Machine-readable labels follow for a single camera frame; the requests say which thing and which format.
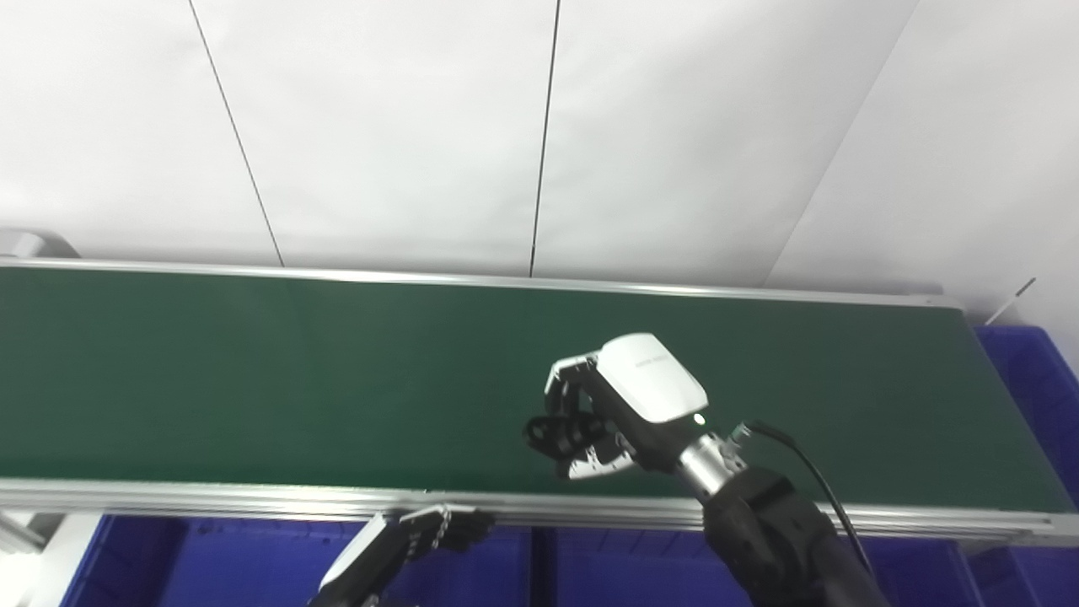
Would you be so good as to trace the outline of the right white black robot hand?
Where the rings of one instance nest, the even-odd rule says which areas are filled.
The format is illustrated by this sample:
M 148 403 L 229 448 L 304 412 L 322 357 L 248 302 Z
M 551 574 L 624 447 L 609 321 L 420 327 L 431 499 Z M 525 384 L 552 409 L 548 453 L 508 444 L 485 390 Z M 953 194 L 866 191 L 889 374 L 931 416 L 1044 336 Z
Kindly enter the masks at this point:
M 562 358 L 548 373 L 544 414 L 525 423 L 529 449 L 563 480 L 614 474 L 627 466 L 675 474 L 702 437 L 695 419 L 708 396 L 650 333 L 614 337 L 600 350 Z

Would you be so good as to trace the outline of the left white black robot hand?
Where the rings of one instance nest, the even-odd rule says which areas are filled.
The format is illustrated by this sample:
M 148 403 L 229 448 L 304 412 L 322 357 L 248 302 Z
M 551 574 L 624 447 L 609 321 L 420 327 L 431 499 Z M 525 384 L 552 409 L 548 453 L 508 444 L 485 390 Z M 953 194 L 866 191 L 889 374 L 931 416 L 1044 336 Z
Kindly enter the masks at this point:
M 496 515 L 463 503 L 405 513 L 378 512 L 320 578 L 309 606 L 378 606 L 408 562 L 435 550 L 467 551 L 496 525 Z

